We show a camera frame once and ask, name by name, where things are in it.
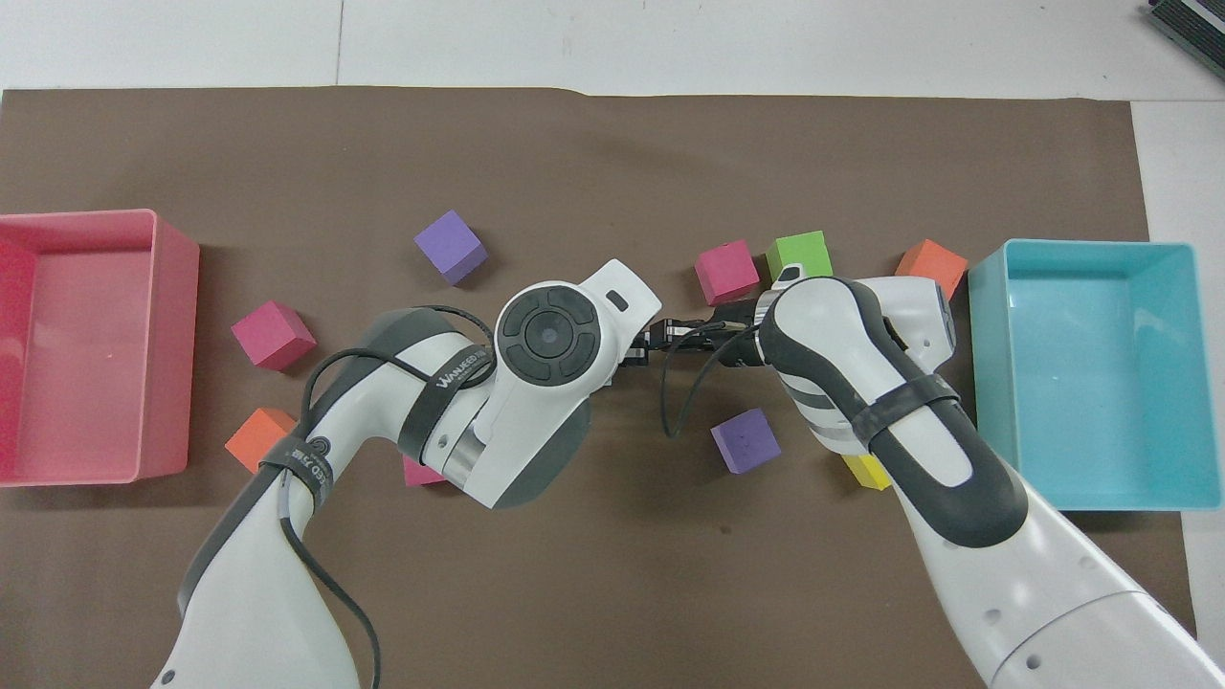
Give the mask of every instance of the black cable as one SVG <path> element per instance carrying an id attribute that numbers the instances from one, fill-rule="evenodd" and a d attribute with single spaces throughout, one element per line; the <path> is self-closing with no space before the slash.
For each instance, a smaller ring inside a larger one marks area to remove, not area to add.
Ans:
<path id="1" fill-rule="evenodd" d="M 758 326 L 751 325 L 729 337 L 728 341 L 720 345 L 719 348 L 715 349 L 713 354 L 710 354 L 710 358 L 702 364 L 702 368 L 698 369 L 697 371 L 697 378 L 693 379 L 693 385 L 690 387 L 688 395 L 685 397 L 685 403 L 681 405 L 681 412 L 676 417 L 675 428 L 670 428 L 668 424 L 668 365 L 673 359 L 673 354 L 675 354 L 676 351 L 680 349 L 681 343 L 685 342 L 685 340 L 690 336 L 698 335 L 702 332 L 725 330 L 725 329 L 726 324 L 724 324 L 723 321 L 710 322 L 707 325 L 695 327 L 693 330 L 680 336 L 675 342 L 673 342 L 671 348 L 668 349 L 668 356 L 664 357 L 664 368 L 659 375 L 659 422 L 663 424 L 664 435 L 666 435 L 668 438 L 676 438 L 677 435 L 681 434 L 681 428 L 685 425 L 685 419 L 688 417 L 690 407 L 693 405 L 693 398 L 697 395 L 697 389 L 699 385 L 702 385 L 702 379 L 704 379 L 707 374 L 710 373 L 710 369 L 714 368 L 714 364 L 718 363 L 719 356 L 726 352 L 729 348 L 731 348 L 731 346 L 735 345 L 736 342 L 740 342 L 745 337 L 748 337 L 750 335 L 757 332 Z"/>
<path id="2" fill-rule="evenodd" d="M 431 310 L 435 310 L 435 311 L 442 311 L 442 313 L 447 313 L 447 314 L 454 314 L 454 315 L 457 315 L 459 318 L 463 318 L 463 319 L 466 319 L 466 320 L 475 324 L 477 327 L 479 327 L 480 331 L 485 333 L 485 337 L 489 338 L 490 346 L 494 345 L 494 332 L 489 329 L 489 326 L 485 325 L 485 322 L 481 321 L 479 318 L 474 316 L 473 314 L 470 314 L 470 313 L 468 313 L 468 311 L 466 311 L 463 309 L 457 309 L 454 306 L 446 306 L 446 305 L 441 305 L 441 304 L 431 304 L 431 305 L 428 305 L 428 306 L 418 306 L 418 308 L 420 308 L 420 309 L 431 309 Z M 419 369 L 419 368 L 414 367 L 413 364 L 409 364 L 409 363 L 407 363 L 407 362 L 404 362 L 404 360 L 402 360 L 402 359 L 399 359 L 397 357 L 387 354 L 385 352 L 380 352 L 377 349 L 370 349 L 370 348 L 365 348 L 365 347 L 352 347 L 349 349 L 341 349 L 339 352 L 336 352 L 332 356 L 330 356 L 326 359 L 323 359 L 322 362 L 320 362 L 315 367 L 315 370 L 311 371 L 310 378 L 306 379 L 306 385 L 303 389 L 301 408 L 299 409 L 299 414 L 298 414 L 298 419 L 299 419 L 298 421 L 298 427 L 295 428 L 295 432 L 298 432 L 298 434 L 301 435 L 304 439 L 306 438 L 306 435 L 310 434 L 310 430 L 315 428 L 315 421 L 316 419 L 314 418 L 315 417 L 315 411 L 311 408 L 311 400 L 314 400 L 314 397 L 315 397 L 315 384 L 318 383 L 320 375 L 322 375 L 323 371 L 327 370 L 328 367 L 331 367 L 336 362 L 339 362 L 339 360 L 343 360 L 343 359 L 348 359 L 348 358 L 352 358 L 352 357 L 368 357 L 368 358 L 371 358 L 371 359 L 379 359 L 380 362 L 383 362 L 385 364 L 391 364 L 391 365 L 393 365 L 393 367 L 403 370 L 404 373 L 407 373 L 407 374 L 417 378 L 418 380 L 421 380 L 421 381 L 429 381 L 430 380 L 430 375 L 426 374 L 425 371 L 423 371 L 421 369 Z M 469 378 L 468 380 L 466 380 L 464 384 L 459 386 L 459 389 L 461 390 L 467 390 L 469 387 L 474 387 L 474 386 L 480 385 L 481 383 L 485 383 L 486 380 L 489 380 L 489 376 L 494 375 L 494 368 L 496 368 L 496 365 L 497 365 L 496 358 L 490 357 L 490 362 L 491 363 L 488 367 L 485 367 L 485 370 L 483 370 L 481 373 L 478 373 L 477 375 L 474 375 L 474 376 Z"/>
<path id="3" fill-rule="evenodd" d="M 370 676 L 370 689 L 379 689 L 379 683 L 382 680 L 382 651 L 379 647 L 379 633 L 375 631 L 374 623 L 366 617 L 366 612 L 361 609 L 361 606 L 349 596 L 341 585 L 332 579 L 332 575 L 327 574 L 323 565 L 318 564 L 318 560 L 310 554 L 306 546 L 298 537 L 294 531 L 293 523 L 289 517 L 281 517 L 281 532 L 285 535 L 285 541 L 289 542 L 289 547 L 293 548 L 294 554 L 301 560 L 306 569 L 314 574 L 323 586 L 337 597 L 344 607 L 349 608 L 353 617 L 358 618 L 361 623 L 361 628 L 366 630 L 366 638 L 370 639 L 370 652 L 374 657 L 374 671 Z"/>

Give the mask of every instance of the circular control pad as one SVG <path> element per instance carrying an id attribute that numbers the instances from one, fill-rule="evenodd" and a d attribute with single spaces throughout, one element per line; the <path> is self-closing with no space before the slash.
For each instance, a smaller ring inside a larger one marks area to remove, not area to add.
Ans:
<path id="1" fill-rule="evenodd" d="M 565 385 L 583 375 L 600 346 L 595 306 L 572 287 L 539 287 L 506 308 L 497 326 L 502 362 L 535 385 Z"/>

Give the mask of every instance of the purple cube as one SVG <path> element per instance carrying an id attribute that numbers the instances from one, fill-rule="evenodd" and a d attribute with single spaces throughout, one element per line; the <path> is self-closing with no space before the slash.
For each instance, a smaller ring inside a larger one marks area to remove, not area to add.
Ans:
<path id="1" fill-rule="evenodd" d="M 710 435 L 731 473 L 745 473 L 783 454 L 760 408 L 731 417 L 712 428 Z"/>
<path id="2" fill-rule="evenodd" d="M 485 246 L 463 222 L 459 213 L 447 211 L 414 238 L 447 283 L 454 284 L 489 257 Z"/>

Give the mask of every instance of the green cube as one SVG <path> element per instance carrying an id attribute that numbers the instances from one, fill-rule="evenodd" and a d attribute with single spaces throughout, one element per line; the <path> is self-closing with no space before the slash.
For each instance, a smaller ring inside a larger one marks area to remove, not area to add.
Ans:
<path id="1" fill-rule="evenodd" d="M 778 273 L 788 264 L 801 264 L 809 277 L 833 275 L 834 268 L 829 264 L 829 251 L 826 250 L 826 233 L 805 232 L 791 237 L 779 237 L 766 253 L 766 262 L 769 264 L 769 278 L 778 280 Z"/>

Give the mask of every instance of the white floor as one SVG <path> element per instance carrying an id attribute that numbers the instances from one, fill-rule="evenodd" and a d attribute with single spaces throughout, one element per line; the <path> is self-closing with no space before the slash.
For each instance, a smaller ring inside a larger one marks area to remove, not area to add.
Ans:
<path id="1" fill-rule="evenodd" d="M 1084 97 L 1133 105 L 1154 240 L 1199 251 L 1225 429 L 1225 81 L 1143 0 L 0 0 L 0 88 L 552 86 L 592 94 Z M 1185 516 L 1225 664 L 1225 512 Z"/>

